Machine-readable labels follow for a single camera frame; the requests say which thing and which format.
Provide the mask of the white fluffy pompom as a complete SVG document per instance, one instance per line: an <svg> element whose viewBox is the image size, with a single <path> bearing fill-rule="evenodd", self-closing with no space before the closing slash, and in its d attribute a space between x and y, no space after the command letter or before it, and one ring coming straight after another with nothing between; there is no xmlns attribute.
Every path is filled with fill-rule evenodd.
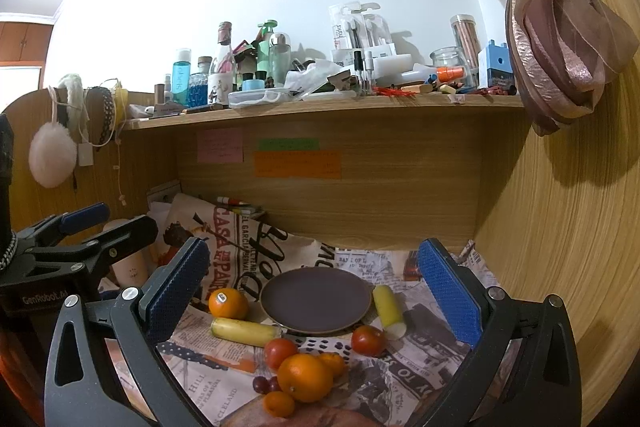
<svg viewBox="0 0 640 427"><path fill-rule="evenodd" d="M47 122L32 137L28 165L32 177L45 188L61 185L76 166L77 146L58 122Z"/></svg>

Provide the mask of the clear bottle with silver cap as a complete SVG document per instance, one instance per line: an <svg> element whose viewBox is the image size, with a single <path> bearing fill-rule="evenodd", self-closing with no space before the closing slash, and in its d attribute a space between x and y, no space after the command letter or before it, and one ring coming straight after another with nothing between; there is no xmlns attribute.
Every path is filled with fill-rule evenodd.
<svg viewBox="0 0 640 427"><path fill-rule="evenodd" d="M290 38L284 32L275 32L269 40L269 63L273 83L281 88L291 66Z"/></svg>

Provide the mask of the newspaper print cloth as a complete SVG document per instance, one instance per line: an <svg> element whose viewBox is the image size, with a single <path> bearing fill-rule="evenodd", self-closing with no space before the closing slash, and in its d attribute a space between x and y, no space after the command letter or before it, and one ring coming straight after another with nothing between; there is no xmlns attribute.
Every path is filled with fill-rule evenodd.
<svg viewBox="0 0 640 427"><path fill-rule="evenodd" d="M402 270L411 251L354 251L331 248L321 257L361 277L371 287L386 285L404 312L405 335L368 358L352 349L350 332L317 336L288 333L299 352L343 359L347 371L320 402L299 404L289 417L274 417L253 388L272 377L264 351L215 337L212 317L186 309L176 331L158 345L172 375L215 426L408 426L451 381L469 348L454 339L439 307L417 275Z"/></svg>

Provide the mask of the green pump bottle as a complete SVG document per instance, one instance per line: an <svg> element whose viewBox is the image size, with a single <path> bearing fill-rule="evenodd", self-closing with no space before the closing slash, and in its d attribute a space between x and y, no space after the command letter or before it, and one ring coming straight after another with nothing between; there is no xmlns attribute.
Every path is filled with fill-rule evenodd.
<svg viewBox="0 0 640 427"><path fill-rule="evenodd" d="M276 20L266 20L265 23L258 25L258 35L256 37L256 67L258 70L265 72L267 77L271 77L271 63L270 63L270 39L277 28L278 22Z"/></svg>

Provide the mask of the small mandarin front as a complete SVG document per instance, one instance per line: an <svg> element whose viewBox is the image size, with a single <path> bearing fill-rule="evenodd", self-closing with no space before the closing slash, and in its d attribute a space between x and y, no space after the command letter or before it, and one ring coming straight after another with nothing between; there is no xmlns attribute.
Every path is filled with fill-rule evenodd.
<svg viewBox="0 0 640 427"><path fill-rule="evenodd" d="M262 399L262 407L265 412L273 417L287 418L296 409L295 400L283 391L272 391Z"/></svg>

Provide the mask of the orange with Dole sticker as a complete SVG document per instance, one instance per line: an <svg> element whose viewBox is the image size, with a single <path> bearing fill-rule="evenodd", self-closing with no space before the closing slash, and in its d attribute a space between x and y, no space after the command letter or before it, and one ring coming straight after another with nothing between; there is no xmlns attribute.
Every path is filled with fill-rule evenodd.
<svg viewBox="0 0 640 427"><path fill-rule="evenodd" d="M245 320L250 304L241 291L231 287L219 288L209 295L208 311L213 317Z"/></svg>

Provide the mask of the pink sticky note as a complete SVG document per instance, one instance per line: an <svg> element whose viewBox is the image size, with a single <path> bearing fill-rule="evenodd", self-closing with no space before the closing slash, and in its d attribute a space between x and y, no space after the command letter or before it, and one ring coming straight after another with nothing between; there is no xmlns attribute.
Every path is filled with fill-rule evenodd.
<svg viewBox="0 0 640 427"><path fill-rule="evenodd" d="M201 130L196 135L199 164L242 164L244 160L241 128Z"/></svg>

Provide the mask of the orange sticky note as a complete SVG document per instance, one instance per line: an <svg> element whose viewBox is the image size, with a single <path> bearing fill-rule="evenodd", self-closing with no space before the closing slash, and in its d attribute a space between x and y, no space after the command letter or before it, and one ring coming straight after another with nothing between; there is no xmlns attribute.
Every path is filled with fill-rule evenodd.
<svg viewBox="0 0 640 427"><path fill-rule="evenodd" d="M256 178L329 179L342 177L336 150L260 150L254 153Z"/></svg>

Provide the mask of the wooden shelf board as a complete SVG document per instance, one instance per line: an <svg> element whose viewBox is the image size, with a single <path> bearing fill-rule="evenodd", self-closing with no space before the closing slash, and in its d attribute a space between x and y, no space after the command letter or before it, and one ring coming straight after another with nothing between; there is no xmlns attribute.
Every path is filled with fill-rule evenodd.
<svg viewBox="0 0 640 427"><path fill-rule="evenodd" d="M187 126L188 124L220 124L243 119L283 117L283 116L326 116L334 113L359 112L360 110L393 109L523 109L524 104L517 95L480 95L480 94L416 94L413 96L366 96L348 100L311 100L265 104L241 109L216 109L208 112L186 114L164 118L128 120L124 129L138 131L168 127Z"/></svg>

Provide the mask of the yellow banana piece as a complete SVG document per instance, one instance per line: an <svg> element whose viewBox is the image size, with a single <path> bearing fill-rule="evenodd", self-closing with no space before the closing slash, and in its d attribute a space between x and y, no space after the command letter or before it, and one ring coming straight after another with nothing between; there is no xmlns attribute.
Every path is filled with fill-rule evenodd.
<svg viewBox="0 0 640 427"><path fill-rule="evenodd" d="M259 348L265 347L271 340L282 336L278 326L226 319L225 317L215 317L210 329L217 338Z"/></svg>
<svg viewBox="0 0 640 427"><path fill-rule="evenodd" d="M399 340L405 336L407 325L399 303L390 286L378 285L373 288L372 297L382 329L390 340Z"/></svg>

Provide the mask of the blue liquid bottle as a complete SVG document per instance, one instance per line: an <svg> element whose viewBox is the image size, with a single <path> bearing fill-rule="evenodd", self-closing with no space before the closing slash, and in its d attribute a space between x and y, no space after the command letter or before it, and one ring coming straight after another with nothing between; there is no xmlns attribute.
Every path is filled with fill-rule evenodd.
<svg viewBox="0 0 640 427"><path fill-rule="evenodd" d="M177 60L172 64L171 71L171 94L172 99L186 106L186 99L189 91L189 78L191 75L191 51L181 50Z"/></svg>

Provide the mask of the red tomato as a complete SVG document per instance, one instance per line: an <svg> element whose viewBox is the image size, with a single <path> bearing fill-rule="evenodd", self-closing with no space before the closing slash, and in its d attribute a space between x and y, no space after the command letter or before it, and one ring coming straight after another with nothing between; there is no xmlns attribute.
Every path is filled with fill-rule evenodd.
<svg viewBox="0 0 640 427"><path fill-rule="evenodd" d="M277 372L287 358L297 355L297 353L298 347L294 341L288 338L276 338L265 345L265 363L273 372Z"/></svg>
<svg viewBox="0 0 640 427"><path fill-rule="evenodd" d="M377 358L386 348L386 338L381 329L371 325L361 325L352 332L350 345L358 355Z"/></svg>

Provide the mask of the pink tied curtain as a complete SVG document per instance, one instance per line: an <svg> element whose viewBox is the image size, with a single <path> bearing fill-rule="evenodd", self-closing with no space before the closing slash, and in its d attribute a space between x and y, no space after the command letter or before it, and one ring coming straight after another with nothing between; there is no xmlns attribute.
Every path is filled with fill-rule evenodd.
<svg viewBox="0 0 640 427"><path fill-rule="evenodd" d="M539 135L590 115L639 40L602 0L506 0L515 83Z"/></svg>

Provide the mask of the printed canvas tote bag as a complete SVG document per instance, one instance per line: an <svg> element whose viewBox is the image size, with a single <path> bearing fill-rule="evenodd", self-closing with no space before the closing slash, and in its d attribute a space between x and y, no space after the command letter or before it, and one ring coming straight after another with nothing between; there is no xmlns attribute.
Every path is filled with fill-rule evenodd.
<svg viewBox="0 0 640 427"><path fill-rule="evenodd" d="M192 298L192 305L200 310L207 308L209 295L217 289L235 288L256 303L265 283L283 272L336 265L335 249L317 239L296 236L186 194L151 200L149 216L158 226L150 247L157 267L167 265L191 237L206 244L208 272Z"/></svg>

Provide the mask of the large orange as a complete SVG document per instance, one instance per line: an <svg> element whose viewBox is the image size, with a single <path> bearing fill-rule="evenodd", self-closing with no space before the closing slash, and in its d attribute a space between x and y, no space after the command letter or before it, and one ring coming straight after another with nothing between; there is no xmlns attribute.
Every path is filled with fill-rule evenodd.
<svg viewBox="0 0 640 427"><path fill-rule="evenodd" d="M331 369L314 355L292 355L278 368L280 389L301 403L314 403L325 398L332 390L334 377Z"/></svg>

